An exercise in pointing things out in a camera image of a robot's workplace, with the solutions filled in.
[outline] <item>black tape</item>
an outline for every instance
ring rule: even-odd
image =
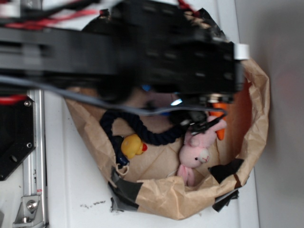
[[[109,183],[112,193],[112,209],[137,211],[139,205],[135,203],[139,190],[143,183],[133,183],[120,178],[115,168],[112,169],[112,181],[116,188]]]
[[[235,159],[227,165],[213,166],[209,168],[209,172],[218,183],[221,183],[226,177],[235,174],[243,162],[243,159]]]
[[[230,193],[217,197],[215,200],[215,204],[213,204],[212,208],[216,210],[217,212],[220,212],[224,206],[228,206],[230,203],[230,200],[238,199],[238,190],[233,190]]]

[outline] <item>rope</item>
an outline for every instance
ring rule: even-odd
[[[173,143],[177,138],[180,138],[185,134],[185,130],[179,126],[174,126],[163,133],[153,133],[147,129],[138,115],[125,112],[106,111],[99,123],[112,143],[116,155],[116,163],[121,166],[128,165],[129,161],[124,156],[120,149],[120,145],[118,145],[113,137],[112,125],[117,118],[124,119],[145,143],[156,146]]]

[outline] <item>white wall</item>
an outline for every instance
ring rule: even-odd
[[[261,228],[304,223],[304,1],[236,0],[240,40],[271,80],[267,146],[256,165]]]

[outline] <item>gray cable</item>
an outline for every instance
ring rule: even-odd
[[[97,107],[101,107],[104,109],[114,109],[120,110],[132,114],[137,115],[160,115],[162,113],[169,113],[172,111],[179,111],[179,110],[189,110],[189,111],[204,111],[204,112],[222,112],[224,115],[227,115],[227,112],[224,109],[220,108],[210,108],[210,107],[203,107],[199,105],[180,105],[180,106],[168,106],[163,108],[156,108],[153,110],[143,109],[143,108],[134,108],[120,104],[111,104],[96,97],[87,96],[83,94],[74,93],[65,89],[60,89],[54,87],[52,85],[48,85],[41,82],[35,82],[24,78],[17,78],[12,76],[5,76],[0,75],[0,83],[8,84],[12,86],[20,86],[25,88],[33,88],[33,89],[42,89],[47,90],[56,94],[59,94],[65,98],[76,100],[82,103],[94,105]]]

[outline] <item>stuffed bunny face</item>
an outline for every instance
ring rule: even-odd
[[[184,145],[180,150],[180,162],[188,168],[197,168],[208,162],[210,154],[207,148]]]

